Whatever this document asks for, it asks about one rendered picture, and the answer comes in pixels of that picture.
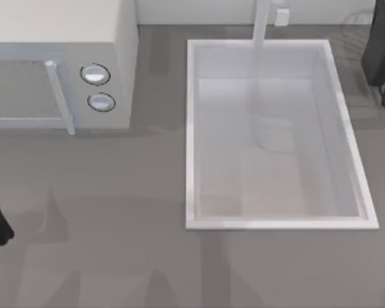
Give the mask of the tall white tap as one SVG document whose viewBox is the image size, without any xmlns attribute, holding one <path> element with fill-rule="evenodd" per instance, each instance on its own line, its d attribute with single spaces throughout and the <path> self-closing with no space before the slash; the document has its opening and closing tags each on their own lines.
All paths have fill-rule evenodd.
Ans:
<svg viewBox="0 0 385 308">
<path fill-rule="evenodd" d="M 261 48 L 264 43 L 270 6 L 271 0 L 255 0 L 255 17 L 252 41 L 256 48 Z"/>
</svg>

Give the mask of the white wall socket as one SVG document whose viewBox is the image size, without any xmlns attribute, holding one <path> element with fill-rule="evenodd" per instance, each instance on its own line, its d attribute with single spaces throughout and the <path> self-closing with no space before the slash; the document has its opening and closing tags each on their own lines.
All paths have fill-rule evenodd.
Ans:
<svg viewBox="0 0 385 308">
<path fill-rule="evenodd" d="M 274 25 L 277 27 L 287 26 L 289 24 L 289 18 L 290 18 L 290 9 L 279 8 L 276 11 Z"/>
</svg>

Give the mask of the white sink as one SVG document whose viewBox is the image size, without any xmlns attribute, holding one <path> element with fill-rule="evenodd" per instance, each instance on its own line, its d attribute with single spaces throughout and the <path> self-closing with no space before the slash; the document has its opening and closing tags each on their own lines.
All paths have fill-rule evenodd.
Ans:
<svg viewBox="0 0 385 308">
<path fill-rule="evenodd" d="M 188 230 L 376 230 L 330 42 L 187 42 Z"/>
</svg>

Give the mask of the pale microwave oven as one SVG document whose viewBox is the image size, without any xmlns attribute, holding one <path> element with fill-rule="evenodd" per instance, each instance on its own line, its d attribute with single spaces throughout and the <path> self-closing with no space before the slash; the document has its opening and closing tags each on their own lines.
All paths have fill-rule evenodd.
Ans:
<svg viewBox="0 0 385 308">
<path fill-rule="evenodd" d="M 80 130 L 130 127 L 139 47 L 135 0 L 0 0 L 0 129 L 67 130 L 44 62 L 53 60 Z M 104 65 L 108 83 L 89 85 L 80 68 Z M 111 95 L 97 112 L 87 97 Z"/>
</svg>

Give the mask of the small microwave knob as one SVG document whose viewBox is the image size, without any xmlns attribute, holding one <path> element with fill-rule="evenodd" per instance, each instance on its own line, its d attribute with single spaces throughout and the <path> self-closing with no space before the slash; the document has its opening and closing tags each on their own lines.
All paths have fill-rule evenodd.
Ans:
<svg viewBox="0 0 385 308">
<path fill-rule="evenodd" d="M 110 112 L 116 107 L 115 99 L 104 92 L 92 94 L 87 97 L 88 106 L 97 112 Z"/>
</svg>

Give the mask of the large microwave knob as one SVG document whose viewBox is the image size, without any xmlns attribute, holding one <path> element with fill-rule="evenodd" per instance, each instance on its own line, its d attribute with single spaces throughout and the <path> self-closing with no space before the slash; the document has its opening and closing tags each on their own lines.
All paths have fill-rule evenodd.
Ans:
<svg viewBox="0 0 385 308">
<path fill-rule="evenodd" d="M 109 82 L 110 71 L 101 64 L 93 63 L 80 68 L 80 77 L 93 86 L 101 86 Z"/>
</svg>

